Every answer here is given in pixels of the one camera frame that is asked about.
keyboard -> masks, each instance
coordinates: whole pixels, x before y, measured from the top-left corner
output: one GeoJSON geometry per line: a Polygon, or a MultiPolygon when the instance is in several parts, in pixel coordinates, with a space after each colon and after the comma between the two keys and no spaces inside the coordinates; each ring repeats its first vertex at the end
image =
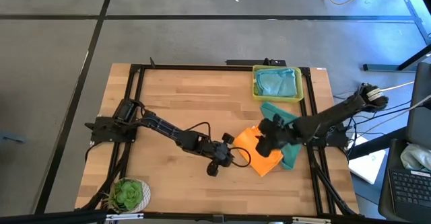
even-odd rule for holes
{"type": "Polygon", "coordinates": [[[405,169],[389,169],[394,212],[415,222],[431,218],[431,174],[405,169]]]}

orange cloth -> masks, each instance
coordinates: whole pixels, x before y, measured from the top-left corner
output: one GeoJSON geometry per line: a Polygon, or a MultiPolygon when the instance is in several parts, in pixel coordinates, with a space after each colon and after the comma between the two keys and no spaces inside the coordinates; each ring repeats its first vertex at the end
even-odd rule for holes
{"type": "MultiPolygon", "coordinates": [[[[234,146],[242,147],[246,149],[251,156],[250,165],[256,170],[256,172],[263,177],[273,167],[275,167],[280,160],[283,158],[283,154],[280,150],[273,150],[268,157],[263,157],[256,151],[256,145],[259,142],[256,136],[261,136],[261,131],[257,127],[245,129],[239,136],[235,138],[234,146]]],[[[244,151],[239,150],[242,156],[248,161],[248,155],[244,151]]]]}

black table leg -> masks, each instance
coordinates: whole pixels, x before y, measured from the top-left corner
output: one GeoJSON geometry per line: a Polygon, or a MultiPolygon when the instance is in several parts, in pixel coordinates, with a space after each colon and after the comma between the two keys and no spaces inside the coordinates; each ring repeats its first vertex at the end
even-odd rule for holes
{"type": "Polygon", "coordinates": [[[349,160],[353,160],[355,158],[362,157],[370,153],[374,153],[375,151],[383,150],[390,147],[392,139],[405,139],[406,131],[407,127],[405,126],[398,130],[394,130],[391,133],[388,133],[366,143],[362,143],[361,145],[355,146],[352,149],[352,152],[350,152],[349,154],[349,160]]]}
{"type": "Polygon", "coordinates": [[[400,65],[380,65],[380,64],[364,64],[364,71],[384,71],[384,72],[416,72],[416,65],[422,62],[427,57],[431,56],[431,44],[424,49],[407,59],[400,65]]]}

potted plant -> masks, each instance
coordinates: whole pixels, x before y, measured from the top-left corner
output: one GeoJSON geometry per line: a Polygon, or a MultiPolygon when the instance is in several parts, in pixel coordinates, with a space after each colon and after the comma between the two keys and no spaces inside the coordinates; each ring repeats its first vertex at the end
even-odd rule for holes
{"type": "Polygon", "coordinates": [[[150,201],[150,187],[141,180],[122,178],[112,185],[108,204],[118,213],[136,213],[150,201]]]}

white cloth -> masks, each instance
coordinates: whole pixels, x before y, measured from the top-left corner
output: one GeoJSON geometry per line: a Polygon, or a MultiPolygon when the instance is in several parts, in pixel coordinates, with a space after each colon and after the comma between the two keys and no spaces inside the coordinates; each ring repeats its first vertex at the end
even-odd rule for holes
{"type": "Polygon", "coordinates": [[[400,157],[406,169],[431,172],[431,150],[425,147],[409,144],[400,157]]]}

